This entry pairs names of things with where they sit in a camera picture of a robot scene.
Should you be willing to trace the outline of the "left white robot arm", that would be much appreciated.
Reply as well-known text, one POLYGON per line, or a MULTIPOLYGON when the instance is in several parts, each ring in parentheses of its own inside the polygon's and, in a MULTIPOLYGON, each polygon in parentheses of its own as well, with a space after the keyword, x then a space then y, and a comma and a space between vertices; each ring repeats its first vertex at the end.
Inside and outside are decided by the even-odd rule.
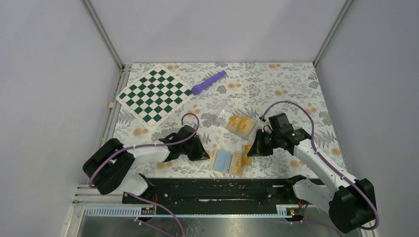
POLYGON ((83 172, 102 195, 120 190, 133 193, 140 202, 147 203, 153 198, 151 183, 144 175, 132 173, 131 167, 150 162, 169 162, 180 155, 186 155, 190 161, 210 158, 196 130, 188 125, 151 146, 137 145, 132 152, 117 138, 112 138, 84 163, 83 172))

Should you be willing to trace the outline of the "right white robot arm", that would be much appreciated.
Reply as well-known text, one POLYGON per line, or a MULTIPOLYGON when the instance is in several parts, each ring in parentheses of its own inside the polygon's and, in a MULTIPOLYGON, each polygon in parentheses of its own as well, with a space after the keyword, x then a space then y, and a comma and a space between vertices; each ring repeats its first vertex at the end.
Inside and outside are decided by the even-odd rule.
POLYGON ((357 179, 321 154, 314 136, 303 128, 294 129, 286 114, 272 116, 269 122, 268 131, 256 131, 247 155, 269 156, 281 148, 303 161, 324 184, 316 185, 302 175, 289 178, 283 190, 287 202, 309 202, 328 213, 334 226, 345 234, 377 219, 374 186, 368 179, 357 179))

